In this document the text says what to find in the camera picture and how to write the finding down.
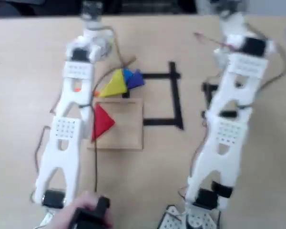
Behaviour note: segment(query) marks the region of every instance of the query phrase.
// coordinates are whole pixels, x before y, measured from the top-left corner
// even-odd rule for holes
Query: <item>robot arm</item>
[[[242,146],[252,113],[251,104],[267,68],[267,57],[275,51],[273,41],[257,38],[246,27],[241,12],[231,10],[229,5],[218,9],[225,43],[233,50],[227,47],[215,50],[223,69],[222,80],[205,113],[208,136],[188,177],[185,195],[188,208],[194,205],[205,209],[226,209],[240,170]],[[241,87],[236,86],[238,75],[247,79]],[[220,115],[230,101],[238,104],[235,120]],[[219,154],[222,146],[225,151]],[[220,182],[213,181],[212,191],[200,189],[202,181],[212,171],[220,173]]]
[[[102,26],[99,21],[100,7],[101,5],[96,2],[84,3],[82,13],[84,33],[68,44],[66,50],[62,93],[51,124],[50,138],[41,158],[41,167],[33,196],[35,203],[47,205],[50,208],[62,208],[63,205],[68,205],[73,201],[78,186],[81,143],[83,139],[91,136],[91,108],[81,107],[80,118],[69,118],[68,113],[73,105],[90,103],[94,65],[111,51],[112,37],[98,30]],[[79,92],[74,90],[74,82],[77,80],[82,82]],[[61,146],[62,142],[68,142],[64,150]],[[46,191],[49,181],[58,168],[62,168],[64,173],[65,194],[53,190]],[[51,198],[60,201],[51,204],[48,202]]]

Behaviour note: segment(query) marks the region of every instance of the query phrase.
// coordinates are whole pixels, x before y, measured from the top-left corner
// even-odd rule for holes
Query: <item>hand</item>
[[[96,194],[90,194],[85,192],[82,196],[76,198],[70,205],[64,207],[58,213],[56,213],[50,223],[47,225],[47,229],[67,229],[70,221],[77,208],[86,208],[88,210],[94,210],[98,197]],[[107,228],[112,228],[112,218],[109,213],[109,210],[105,213],[104,219],[105,225]]]

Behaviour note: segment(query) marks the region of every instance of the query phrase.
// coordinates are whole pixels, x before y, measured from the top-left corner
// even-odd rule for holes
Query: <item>blue tangram piece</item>
[[[123,68],[123,76],[124,76],[125,83],[128,82],[128,80],[132,77],[132,75],[133,75],[133,72],[129,71],[126,68]]]
[[[137,69],[133,76],[128,80],[127,82],[127,88],[128,90],[133,89],[135,87],[139,87],[145,84],[145,81],[143,79],[142,74],[140,73],[140,70]]]

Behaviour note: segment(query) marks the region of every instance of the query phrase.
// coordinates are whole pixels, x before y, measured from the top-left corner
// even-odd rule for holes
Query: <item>yellow tangram piece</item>
[[[104,86],[99,97],[108,97],[127,92],[127,86],[124,81],[122,69],[116,70],[110,82]]]

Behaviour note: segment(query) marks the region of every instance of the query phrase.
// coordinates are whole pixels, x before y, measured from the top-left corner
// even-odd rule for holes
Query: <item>red tangram piece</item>
[[[95,136],[98,138],[115,124],[115,121],[110,118],[107,112],[99,104],[95,105],[94,113],[95,128],[93,128],[92,141],[95,140]]]

